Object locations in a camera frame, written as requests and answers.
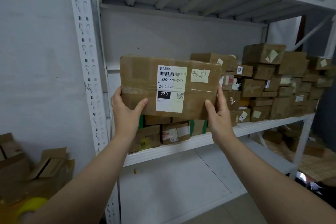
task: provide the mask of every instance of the tile floor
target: tile floor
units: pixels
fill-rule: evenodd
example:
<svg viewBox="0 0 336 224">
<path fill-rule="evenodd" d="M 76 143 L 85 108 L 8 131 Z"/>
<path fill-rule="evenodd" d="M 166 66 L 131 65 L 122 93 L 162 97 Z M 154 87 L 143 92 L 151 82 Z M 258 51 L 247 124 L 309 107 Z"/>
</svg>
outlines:
<svg viewBox="0 0 336 224">
<path fill-rule="evenodd" d="M 267 224 L 249 194 L 218 206 L 184 224 Z"/>
</svg>

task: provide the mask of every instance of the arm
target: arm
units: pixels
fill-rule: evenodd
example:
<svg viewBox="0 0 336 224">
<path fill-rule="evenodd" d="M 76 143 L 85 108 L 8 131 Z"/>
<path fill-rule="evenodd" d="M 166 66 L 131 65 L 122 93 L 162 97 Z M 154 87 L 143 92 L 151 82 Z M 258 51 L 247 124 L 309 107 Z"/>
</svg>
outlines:
<svg viewBox="0 0 336 224">
<path fill-rule="evenodd" d="M 115 120 L 115 136 L 90 164 L 25 223 L 72 224 L 98 223 L 123 167 L 139 126 L 143 99 L 128 109 L 121 100 L 120 87 L 111 99 Z"/>
<path fill-rule="evenodd" d="M 306 188 L 283 175 L 235 136 L 221 88 L 218 112 L 205 102 L 214 142 L 220 147 L 233 170 L 247 189 L 268 223 L 334 223 L 336 210 Z"/>
</svg>

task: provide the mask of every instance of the qr code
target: qr code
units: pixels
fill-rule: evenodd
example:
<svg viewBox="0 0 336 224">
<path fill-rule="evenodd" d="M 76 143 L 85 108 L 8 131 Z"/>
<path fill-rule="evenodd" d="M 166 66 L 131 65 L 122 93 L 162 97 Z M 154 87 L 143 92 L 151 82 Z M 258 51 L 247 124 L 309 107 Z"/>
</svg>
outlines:
<svg viewBox="0 0 336 224">
<path fill-rule="evenodd" d="M 183 99 L 184 93 L 178 93 L 177 94 L 177 99 Z"/>
</svg>

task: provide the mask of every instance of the perforated metal upright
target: perforated metal upright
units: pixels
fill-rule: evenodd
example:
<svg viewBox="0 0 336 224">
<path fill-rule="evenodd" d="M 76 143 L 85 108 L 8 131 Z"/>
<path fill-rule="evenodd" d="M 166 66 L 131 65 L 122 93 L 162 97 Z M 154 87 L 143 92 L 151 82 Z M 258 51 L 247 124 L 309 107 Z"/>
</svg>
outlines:
<svg viewBox="0 0 336 224">
<path fill-rule="evenodd" d="M 100 77 L 100 69 L 104 68 L 99 67 L 99 56 L 101 57 L 102 54 L 97 53 L 100 39 L 96 39 L 95 36 L 95 30 L 99 29 L 94 27 L 91 0 L 71 0 L 71 2 L 84 76 L 83 86 L 86 89 L 92 136 L 97 155 L 109 142 L 103 103 L 102 78 Z M 107 223 L 120 224 L 117 185 L 115 185 L 108 201 L 105 215 Z"/>
</svg>

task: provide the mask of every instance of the forearm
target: forearm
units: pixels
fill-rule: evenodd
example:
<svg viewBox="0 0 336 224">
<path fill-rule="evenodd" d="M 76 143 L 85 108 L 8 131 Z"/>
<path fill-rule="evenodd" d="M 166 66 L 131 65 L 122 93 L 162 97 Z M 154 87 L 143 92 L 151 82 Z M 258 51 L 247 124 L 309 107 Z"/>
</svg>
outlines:
<svg viewBox="0 0 336 224">
<path fill-rule="evenodd" d="M 336 211 L 283 175 L 236 137 L 220 140 L 233 170 L 268 223 L 331 223 Z"/>
<path fill-rule="evenodd" d="M 27 223 L 97 223 L 125 161 L 131 140 L 115 137 L 92 162 Z"/>
</svg>

